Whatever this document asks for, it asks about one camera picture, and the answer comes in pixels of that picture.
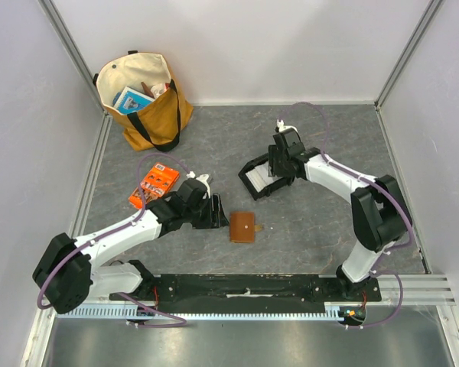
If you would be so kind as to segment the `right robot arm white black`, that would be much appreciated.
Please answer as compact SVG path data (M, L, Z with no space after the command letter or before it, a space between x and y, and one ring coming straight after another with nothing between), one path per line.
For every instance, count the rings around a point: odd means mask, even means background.
M413 239L412 220L396 179L374 177L338 163L317 148L307 149L298 130L277 122L269 146L269 176L300 178L321 185L351 206L356 244L336 271L335 291L346 301L363 291L381 256L398 247L404 235Z

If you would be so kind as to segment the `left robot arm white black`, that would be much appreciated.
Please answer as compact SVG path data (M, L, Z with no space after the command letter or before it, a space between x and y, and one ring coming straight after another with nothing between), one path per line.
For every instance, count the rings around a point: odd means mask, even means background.
M69 313L85 300L127 294L145 300L154 293L155 277L139 261L109 265L119 254L189 224L193 229L229 225L220 195L207 176L187 178L177 190L146 203L135 215L88 235L54 236L32 278L40 288L37 306Z

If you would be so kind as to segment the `brown leather card holder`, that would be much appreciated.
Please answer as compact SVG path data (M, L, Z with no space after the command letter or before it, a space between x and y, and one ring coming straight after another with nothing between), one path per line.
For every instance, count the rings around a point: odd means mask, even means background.
M256 233L264 229L256 223L254 212L231 212L229 216L229 240L234 243L254 243Z

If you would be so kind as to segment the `black card box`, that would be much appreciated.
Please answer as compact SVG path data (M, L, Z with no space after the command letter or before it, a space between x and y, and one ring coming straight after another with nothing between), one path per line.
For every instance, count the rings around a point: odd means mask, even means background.
M291 186L291 177L269 175L269 155L263 154L248 163L238 173L239 179L254 200L270 196L276 190Z

